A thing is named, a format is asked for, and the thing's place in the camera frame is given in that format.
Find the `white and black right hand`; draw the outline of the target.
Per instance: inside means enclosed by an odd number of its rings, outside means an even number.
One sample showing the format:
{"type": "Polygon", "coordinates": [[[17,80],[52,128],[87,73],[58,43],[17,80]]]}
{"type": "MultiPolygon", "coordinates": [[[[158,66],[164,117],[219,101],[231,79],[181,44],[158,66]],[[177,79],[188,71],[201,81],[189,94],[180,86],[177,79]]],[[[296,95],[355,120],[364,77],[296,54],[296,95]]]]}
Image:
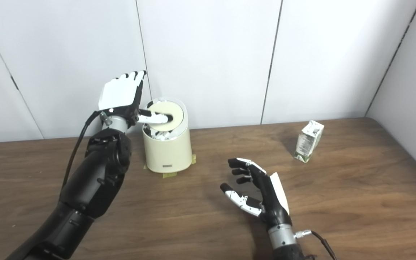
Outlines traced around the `white and black right hand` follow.
{"type": "Polygon", "coordinates": [[[243,158],[228,159],[233,176],[241,176],[238,184],[252,183],[259,189],[261,199],[255,199],[235,191],[229,184],[223,183],[220,188],[226,197],[241,210],[259,217],[266,227],[272,228],[280,225],[292,225],[288,211],[285,193],[277,173],[268,175],[254,161],[243,158]]]}

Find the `white and black left hand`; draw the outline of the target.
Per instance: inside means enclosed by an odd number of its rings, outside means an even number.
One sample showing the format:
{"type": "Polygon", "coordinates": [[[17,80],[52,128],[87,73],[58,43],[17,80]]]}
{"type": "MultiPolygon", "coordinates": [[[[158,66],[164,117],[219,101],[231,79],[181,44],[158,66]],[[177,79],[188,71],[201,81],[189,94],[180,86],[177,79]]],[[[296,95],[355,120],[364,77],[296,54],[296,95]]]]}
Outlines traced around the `white and black left hand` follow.
{"type": "Polygon", "coordinates": [[[129,129],[139,122],[160,125],[174,120],[171,114],[140,109],[146,75],[145,70],[125,73],[104,85],[98,102],[103,122],[111,121],[111,117],[120,117],[129,129]]]}

